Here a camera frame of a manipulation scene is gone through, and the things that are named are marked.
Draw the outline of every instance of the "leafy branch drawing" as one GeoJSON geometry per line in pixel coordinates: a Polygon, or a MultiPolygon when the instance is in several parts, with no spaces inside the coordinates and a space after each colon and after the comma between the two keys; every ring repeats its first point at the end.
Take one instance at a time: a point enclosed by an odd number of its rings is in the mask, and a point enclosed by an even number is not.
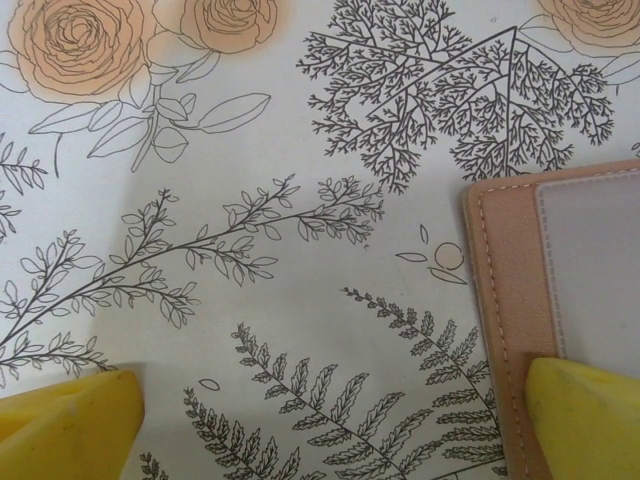
{"type": "MultiPolygon", "coordinates": [[[[291,480],[300,469],[300,448],[296,448],[289,458],[276,468],[280,460],[278,445],[270,437],[261,451],[262,432],[258,428],[245,435],[244,427],[237,420],[230,425],[224,414],[218,415],[194,395],[193,389],[184,391],[184,403],[189,407],[187,416],[193,419],[192,425],[198,436],[206,442],[205,448],[216,457],[216,463],[224,468],[235,468],[225,473],[229,480],[291,480]]],[[[320,480],[326,475],[315,471],[297,477],[299,480],[320,480]]]]}
{"type": "Polygon", "coordinates": [[[402,399],[404,393],[390,393],[381,399],[357,428],[350,427],[347,421],[351,409],[356,405],[358,395],[368,374],[361,373],[353,377],[335,400],[330,411],[323,409],[327,400],[327,393],[332,375],[337,365],[323,368],[316,377],[309,395],[307,382],[309,377],[309,359],[301,360],[295,367],[291,381],[285,380],[287,355],[281,354],[271,362],[269,347],[265,343],[259,346],[248,327],[239,325],[237,332],[232,334],[240,341],[236,347],[238,353],[246,355],[240,363],[247,367],[257,367],[259,372],[253,380],[263,384],[271,383],[265,399],[287,396],[289,399],[280,408],[281,414],[289,414],[300,410],[307,410],[309,415],[297,421],[293,430],[314,430],[323,426],[330,429],[317,434],[307,441],[314,447],[335,447],[350,442],[350,446],[342,447],[324,459],[326,465],[338,467],[335,471],[338,478],[343,480],[373,480],[381,478],[390,472],[389,477],[406,479],[415,471],[440,445],[439,442],[429,442],[416,447],[411,452],[403,452],[407,440],[420,427],[424,420],[432,413],[429,409],[419,410],[402,420],[382,440],[376,439],[378,428],[384,423],[392,408],[402,399]]]}
{"type": "MultiPolygon", "coordinates": [[[[5,133],[0,133],[0,144],[4,141],[5,133]]],[[[25,162],[28,149],[25,147],[14,157],[14,142],[7,143],[0,153],[0,180],[6,180],[20,195],[24,195],[27,188],[39,188],[44,190],[43,176],[46,170],[40,167],[40,160],[34,160],[30,164],[25,162]]],[[[6,190],[0,189],[0,201],[4,199],[6,190]]],[[[16,233],[16,227],[12,218],[21,213],[11,205],[0,204],[0,244],[11,233],[16,233]]]]}
{"type": "Polygon", "coordinates": [[[88,158],[104,158],[135,148],[131,166],[136,171],[150,151],[164,162],[174,163],[185,152],[189,141],[186,132],[209,135],[236,130],[259,117],[271,96],[249,93],[229,98],[197,114],[197,95],[180,97],[164,92],[171,81],[175,86],[209,75],[218,65],[220,53],[201,50],[192,63],[180,66],[152,65],[140,69],[124,85],[119,98],[106,103],[81,102],[67,105],[38,124],[31,134],[55,134],[55,172],[58,176],[58,147],[64,135],[82,131],[104,132],[88,158]]]}
{"type": "Polygon", "coordinates": [[[164,470],[160,470],[160,464],[151,453],[143,453],[140,455],[140,460],[142,473],[146,475],[142,480],[169,480],[169,475],[164,470]]]}
{"type": "MultiPolygon", "coordinates": [[[[435,320],[430,312],[425,312],[422,320],[418,321],[418,314],[413,308],[407,308],[405,311],[394,303],[388,303],[383,297],[374,298],[368,293],[362,295],[355,289],[344,288],[343,292],[357,302],[366,303],[367,308],[377,310],[379,318],[391,318],[389,328],[400,329],[400,337],[417,340],[411,348],[411,355],[422,358],[420,370],[428,372],[428,386],[453,382],[465,384],[462,389],[452,387],[455,389],[436,398],[432,407],[456,408],[454,411],[440,414],[437,419],[438,424],[454,425],[453,430],[444,434],[440,440],[447,446],[443,456],[472,462],[474,465],[438,478],[457,475],[462,471],[503,460],[495,413],[495,395],[493,389],[483,393],[479,386],[489,377],[489,364],[485,359],[469,365],[471,355],[477,346],[478,329],[474,327],[466,338],[453,348],[457,330],[453,320],[447,322],[436,338],[435,320]],[[465,409],[459,410],[460,406],[465,406],[465,409]],[[468,442],[481,444],[469,446],[468,442]]],[[[502,466],[493,467],[493,471],[506,476],[506,470],[502,466]]]]}
{"type": "Polygon", "coordinates": [[[421,152],[453,137],[464,178],[562,168],[566,126],[593,145],[612,133],[606,81],[593,65],[565,69],[506,28],[473,43],[443,0],[335,0],[329,32],[311,32],[298,67],[329,80],[312,95],[327,156],[360,154],[390,192],[406,191],[421,152]]]}
{"type": "MultiPolygon", "coordinates": [[[[7,280],[4,297],[0,297],[0,313],[12,323],[0,341],[0,377],[4,376],[3,365],[16,376],[17,368],[29,363],[20,357],[21,353],[28,353],[36,368],[59,358],[44,348],[36,351],[34,345],[26,352],[20,349],[29,342],[30,330],[48,316],[65,317],[81,311],[95,316],[98,308],[133,308],[136,301],[146,300],[158,305],[163,317],[176,328],[186,325],[195,313],[193,307],[200,303],[192,296],[196,283],[170,286],[167,274],[153,265],[164,255],[184,255],[185,263],[194,271],[205,261],[211,262],[225,278],[243,286],[259,278],[273,278],[268,267],[278,260],[255,257],[252,250],[259,236],[280,240],[280,225],[297,224],[298,234],[305,241],[326,235],[345,238],[356,245],[371,235],[373,224],[384,215],[380,189],[353,177],[319,182],[318,204],[295,211],[291,199],[300,187],[291,184],[293,178],[290,175],[285,180],[274,179],[275,190],[271,192],[262,188],[256,194],[243,191],[240,203],[224,206],[225,228],[213,232],[205,224],[187,241],[171,243],[166,239],[167,231],[176,226],[169,207],[179,199],[165,189],[158,192],[157,199],[122,217],[127,227],[122,250],[107,260],[85,254],[86,244],[76,230],[63,232],[46,248],[37,247],[33,257],[20,260],[24,272],[31,276],[30,292],[20,291],[16,282],[7,280]],[[72,286],[67,286],[68,277],[74,278],[72,286]]],[[[93,354],[95,341],[87,345],[89,355],[93,354]]],[[[88,365],[80,361],[78,352],[71,354],[76,355],[75,363],[70,358],[63,361],[67,373],[77,375],[81,367],[88,365]]]]}

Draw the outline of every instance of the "botanical print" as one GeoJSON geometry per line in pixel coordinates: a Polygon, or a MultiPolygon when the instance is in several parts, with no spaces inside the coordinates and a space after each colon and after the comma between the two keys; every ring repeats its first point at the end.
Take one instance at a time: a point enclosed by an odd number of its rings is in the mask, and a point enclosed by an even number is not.
{"type": "Polygon", "coordinates": [[[35,255],[20,260],[22,270],[31,277],[30,291],[19,291],[17,279],[6,280],[0,297],[0,313],[12,325],[0,342],[0,388],[6,386],[5,369],[17,380],[19,369],[29,364],[41,369],[43,363],[54,362],[75,376],[88,366],[109,368],[102,354],[94,351],[95,338],[84,346],[70,334],[64,340],[59,334],[48,348],[33,344],[30,332],[48,317],[81,311],[95,316],[98,308],[133,308],[137,301],[148,301],[158,305],[175,328],[186,326],[200,304],[192,295],[197,283],[172,285],[167,278],[170,272],[154,265],[164,255],[182,255],[192,271],[212,263],[221,275],[242,287],[274,277],[270,267],[278,259],[255,255],[252,250],[258,240],[281,240],[281,224],[296,224],[299,236],[307,242],[326,235],[357,245],[369,238],[373,224],[384,215],[380,189],[353,177],[319,182],[317,205],[296,210],[292,200],[300,187],[292,184],[293,178],[273,179],[273,190],[265,186],[251,194],[242,191],[238,203],[224,205],[226,226],[215,229],[204,224],[186,239],[170,241],[170,230],[177,226],[170,207],[179,198],[164,189],[155,200],[122,216],[127,227],[122,250],[108,259],[87,254],[87,245],[75,229],[64,231],[47,246],[36,247],[35,255]],[[73,287],[67,286],[71,278],[73,287]]]}
{"type": "Polygon", "coordinates": [[[186,389],[184,393],[186,395],[184,403],[189,406],[186,414],[193,419],[191,424],[198,432],[198,436],[207,443],[205,448],[216,457],[218,465],[234,469],[231,473],[225,473],[224,478],[229,480],[252,478],[320,480],[326,476],[318,471],[298,476],[300,448],[296,448],[285,461],[280,462],[278,444],[274,437],[266,441],[261,452],[263,439],[259,428],[247,436],[240,422],[236,420],[231,426],[224,414],[218,415],[215,410],[199,402],[193,389],[186,389]]]}
{"type": "Polygon", "coordinates": [[[66,134],[104,132],[88,158],[133,150],[136,171],[152,150],[173,163],[192,132],[230,132],[262,114],[271,97],[261,92],[223,99],[204,114],[194,113],[195,93],[165,93],[167,86],[208,78],[221,55],[272,35],[273,0],[228,3],[20,0],[8,29],[14,51],[2,52],[0,84],[65,104],[30,130],[57,136],[56,176],[66,134]]]}
{"type": "MultiPolygon", "coordinates": [[[[420,240],[423,244],[429,246],[429,232],[422,224],[420,224],[420,240]]],[[[396,253],[396,257],[410,263],[426,263],[429,273],[443,282],[467,285],[467,281],[461,274],[455,273],[464,264],[464,253],[462,248],[453,242],[438,244],[428,255],[420,252],[402,252],[396,253]]]]}
{"type": "MultiPolygon", "coordinates": [[[[418,321],[417,312],[412,308],[403,310],[384,298],[361,295],[358,290],[345,288],[344,292],[376,310],[378,317],[391,318],[390,328],[400,329],[400,337],[413,340],[410,353],[422,358],[420,370],[427,372],[427,386],[450,383],[451,387],[433,400],[431,408],[409,410],[399,423],[387,426],[390,413],[398,409],[406,411],[404,392],[390,392],[375,400],[365,398],[363,392],[367,390],[366,380],[371,374],[363,372],[341,385],[336,398],[330,398],[337,364],[327,365],[312,376],[309,358],[290,365],[286,353],[274,354],[267,343],[258,341],[249,327],[238,325],[231,337],[237,341],[236,351],[242,356],[239,363],[252,369],[252,381],[265,385],[264,399],[276,405],[283,422],[293,418],[290,428],[294,435],[305,435],[308,446],[324,452],[322,465],[310,476],[299,478],[320,479],[333,474],[341,480],[443,480],[489,465],[493,465],[492,471],[497,476],[506,477],[495,396],[491,388],[484,386],[489,365],[485,359],[471,362],[478,329],[472,328],[460,341],[453,320],[437,327],[430,312],[425,312],[418,321]],[[361,404],[371,406],[363,418],[352,418],[352,410],[361,404]],[[435,417],[439,425],[451,425],[441,438],[429,439],[428,430],[423,427],[431,417],[435,417]],[[417,439],[417,443],[414,441],[411,448],[405,448],[412,438],[417,439]],[[429,475],[429,460],[437,454],[446,459],[464,460],[469,465],[443,475],[429,475]]],[[[298,478],[302,439],[279,469],[276,469],[279,456],[274,437],[270,437],[260,462],[256,462],[261,429],[247,435],[239,421],[231,422],[224,414],[207,409],[192,388],[184,393],[184,403],[189,407],[186,414],[193,420],[197,435],[206,443],[205,449],[214,455],[218,465],[234,469],[223,474],[224,478],[298,478]]],[[[146,480],[163,478],[161,475],[168,478],[150,454],[140,458],[143,473],[151,475],[145,477],[146,480]]]]}
{"type": "Polygon", "coordinates": [[[483,359],[470,364],[478,342],[478,328],[473,327],[460,341],[456,336],[456,322],[449,320],[444,328],[438,328],[441,333],[436,338],[436,325],[431,312],[425,312],[422,320],[419,320],[413,308],[403,310],[383,297],[374,298],[368,293],[361,295],[355,289],[345,288],[343,291],[355,301],[366,303],[367,308],[376,310],[378,318],[390,318],[389,328],[399,329],[401,338],[414,342],[410,353],[414,357],[424,358],[420,370],[428,373],[427,386],[452,384],[449,392],[433,401],[434,410],[464,405],[464,410],[456,408],[455,411],[438,413],[436,422],[453,425],[452,430],[439,440],[444,448],[442,455],[466,460],[472,465],[438,478],[457,478],[459,473],[490,464],[496,464],[493,471],[497,475],[506,477],[506,468],[501,465],[504,454],[495,395],[492,388],[482,388],[483,383],[488,384],[489,363],[483,359]]]}
{"type": "Polygon", "coordinates": [[[0,245],[8,235],[17,233],[12,218],[20,215],[21,210],[4,203],[7,193],[2,189],[4,182],[9,182],[11,191],[24,195],[28,189],[44,189],[44,176],[47,171],[40,166],[40,160],[27,159],[28,148],[20,151],[14,142],[5,141],[5,133],[0,133],[0,245]]]}
{"type": "Polygon", "coordinates": [[[567,127],[596,146],[609,139],[597,67],[564,68],[517,26],[475,41],[453,16],[443,0],[335,0],[328,31],[311,32],[298,62],[327,80],[309,99],[327,156],[357,152],[401,194],[442,137],[472,181],[564,167],[567,127]]]}

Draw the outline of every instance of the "fern drawing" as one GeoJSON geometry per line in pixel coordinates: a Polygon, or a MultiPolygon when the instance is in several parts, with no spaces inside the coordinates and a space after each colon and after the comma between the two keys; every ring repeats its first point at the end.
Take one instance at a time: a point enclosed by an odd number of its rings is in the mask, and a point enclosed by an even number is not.
{"type": "Polygon", "coordinates": [[[313,472],[298,475],[300,469],[300,448],[281,462],[278,445],[270,437],[266,446],[261,449],[262,432],[258,428],[250,435],[245,434],[244,427],[237,420],[231,422],[224,414],[218,415],[212,408],[207,408],[194,395],[193,389],[184,391],[184,403],[189,407],[187,416],[193,420],[192,425],[198,436],[206,442],[205,448],[216,457],[216,463],[233,472],[223,476],[228,480],[320,480],[324,473],[313,472]]]}
{"type": "MultiPolygon", "coordinates": [[[[425,312],[419,321],[413,308],[403,310],[383,297],[374,298],[355,289],[345,288],[343,291],[355,301],[366,303],[367,308],[377,310],[379,318],[390,318],[389,328],[399,329],[400,337],[414,342],[411,355],[422,359],[420,370],[427,372],[426,385],[452,384],[451,391],[436,398],[432,404],[434,409],[453,410],[440,413],[436,420],[438,424],[452,426],[440,439],[444,446],[442,454],[445,458],[465,460],[474,465],[447,475],[502,461],[504,454],[495,395],[493,389],[483,392],[479,386],[489,377],[489,363],[485,359],[470,364],[478,341],[478,329],[474,327],[459,341],[456,323],[449,320],[436,335],[435,320],[430,312],[425,312]]],[[[506,476],[503,466],[495,466],[493,470],[506,476]]]]}
{"type": "Polygon", "coordinates": [[[317,375],[311,391],[307,393],[308,358],[296,365],[291,381],[288,382],[285,380],[286,354],[283,353],[271,361],[268,345],[265,343],[259,346],[249,327],[243,324],[238,326],[232,337],[240,341],[240,345],[236,347],[238,353],[245,355],[240,363],[258,369],[253,380],[271,384],[265,393],[265,399],[287,397],[280,408],[281,414],[298,410],[308,413],[293,425],[294,431],[315,431],[315,436],[307,441],[314,447],[329,448],[346,444],[324,459],[326,465],[337,468],[335,474],[338,478],[373,480],[384,477],[406,480],[439,447],[439,442],[429,442],[411,452],[403,451],[407,440],[432,413],[429,409],[412,413],[396,425],[386,438],[377,438],[378,428],[384,423],[391,409],[402,399],[402,392],[390,393],[381,399],[368,411],[366,418],[357,427],[347,423],[351,417],[351,409],[356,405],[358,395],[368,377],[367,373],[361,373],[349,380],[328,410],[324,407],[337,365],[323,368],[317,375]],[[317,429],[321,427],[325,428],[319,433],[317,429]]]}
{"type": "Polygon", "coordinates": [[[328,31],[310,33],[297,64],[327,80],[309,99],[327,156],[358,153],[401,194],[443,136],[472,181],[562,168],[573,156],[567,127],[593,145],[609,139],[613,111],[598,68],[563,67],[526,25],[474,42],[453,16],[443,0],[334,1],[328,31]]]}
{"type": "Polygon", "coordinates": [[[143,453],[140,455],[140,460],[142,473],[145,475],[142,480],[170,480],[169,475],[164,470],[160,470],[160,464],[151,453],[143,453]]]}

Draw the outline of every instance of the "peach rose illustration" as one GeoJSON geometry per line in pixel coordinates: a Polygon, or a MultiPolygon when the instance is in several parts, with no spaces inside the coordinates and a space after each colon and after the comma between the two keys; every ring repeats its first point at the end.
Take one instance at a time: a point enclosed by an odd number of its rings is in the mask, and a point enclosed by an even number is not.
{"type": "Polygon", "coordinates": [[[275,0],[156,0],[160,25],[197,48],[237,53],[265,42],[276,26],[275,0]]]}
{"type": "Polygon", "coordinates": [[[105,102],[146,68],[155,27],[151,0],[20,0],[9,39],[36,97],[105,102]]]}
{"type": "Polygon", "coordinates": [[[640,51],[638,0],[539,0],[578,52],[617,57],[640,51]]]}

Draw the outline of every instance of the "stitching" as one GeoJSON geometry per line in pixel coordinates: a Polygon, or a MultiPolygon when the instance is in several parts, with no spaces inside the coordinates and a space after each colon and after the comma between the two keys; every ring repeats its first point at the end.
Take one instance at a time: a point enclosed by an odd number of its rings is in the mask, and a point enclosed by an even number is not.
{"type": "Polygon", "coordinates": [[[546,214],[546,207],[544,203],[544,191],[549,190],[551,188],[564,187],[568,185],[584,185],[587,183],[598,182],[598,181],[611,182],[615,180],[622,180],[625,178],[636,177],[638,176],[639,170],[640,169],[638,168],[634,168],[634,169],[627,170],[625,172],[617,172],[616,176],[611,176],[611,175],[598,176],[598,177],[593,176],[593,177],[575,179],[574,181],[568,180],[568,181],[553,182],[547,185],[542,185],[538,190],[538,205],[541,210],[540,223],[544,231],[544,250],[545,250],[545,256],[547,260],[546,262],[547,269],[549,272],[549,284],[550,284],[549,289],[551,290],[551,294],[552,294],[551,296],[553,299],[553,312],[555,317],[554,325],[555,325],[557,340],[560,343],[560,350],[562,353],[562,357],[564,358],[567,357],[567,343],[565,339],[562,314],[560,312],[560,301],[558,298],[558,285],[556,281],[553,253],[551,251],[551,238],[549,237],[549,226],[547,224],[547,214],[546,214]]]}
{"type": "MultiPolygon", "coordinates": [[[[589,181],[589,179],[593,178],[593,177],[603,177],[603,176],[608,176],[608,175],[615,175],[615,174],[619,174],[619,173],[627,173],[627,172],[636,172],[636,171],[640,171],[640,168],[630,168],[627,170],[619,170],[619,171],[610,171],[610,172],[606,172],[606,173],[598,173],[595,175],[591,175],[590,177],[588,177],[587,179],[583,179],[583,181],[587,182],[589,181]]],[[[498,322],[498,328],[500,331],[500,340],[502,343],[502,354],[503,354],[503,360],[504,360],[504,365],[505,365],[505,369],[507,371],[507,382],[509,383],[509,391],[511,393],[511,402],[513,405],[513,411],[515,414],[515,419],[516,419],[516,430],[518,432],[518,439],[519,439],[519,443],[520,443],[520,451],[522,454],[522,461],[524,462],[524,473],[525,476],[527,478],[530,478],[530,474],[529,474],[529,465],[527,464],[527,455],[525,452],[525,448],[524,448],[524,439],[522,437],[522,428],[520,426],[520,414],[518,412],[518,407],[516,405],[516,396],[515,396],[515,390],[513,388],[513,381],[511,379],[511,368],[509,366],[509,356],[507,354],[507,343],[504,337],[504,329],[502,327],[502,318],[500,317],[500,302],[498,300],[498,292],[496,291],[496,282],[495,282],[495,276],[493,274],[493,264],[491,263],[491,250],[489,248],[489,237],[487,235],[487,228],[486,228],[486,223],[485,223],[485,216],[484,216],[484,209],[482,206],[482,197],[487,194],[487,193],[491,193],[491,192],[496,192],[496,191],[500,191],[500,190],[509,190],[512,188],[529,188],[529,187],[536,187],[538,185],[540,185],[541,182],[534,182],[534,183],[527,183],[524,185],[507,185],[507,186],[503,186],[503,187],[497,187],[497,188],[490,188],[488,190],[484,190],[482,192],[480,192],[480,194],[478,195],[478,208],[480,210],[480,219],[481,219],[481,224],[482,224],[482,234],[484,236],[484,242],[485,242],[485,247],[486,247],[486,256],[487,256],[487,265],[489,266],[489,275],[491,277],[491,290],[493,291],[493,300],[495,303],[495,315],[496,315],[496,321],[498,322]]],[[[549,187],[556,185],[555,182],[554,183],[550,183],[549,187]]]]}

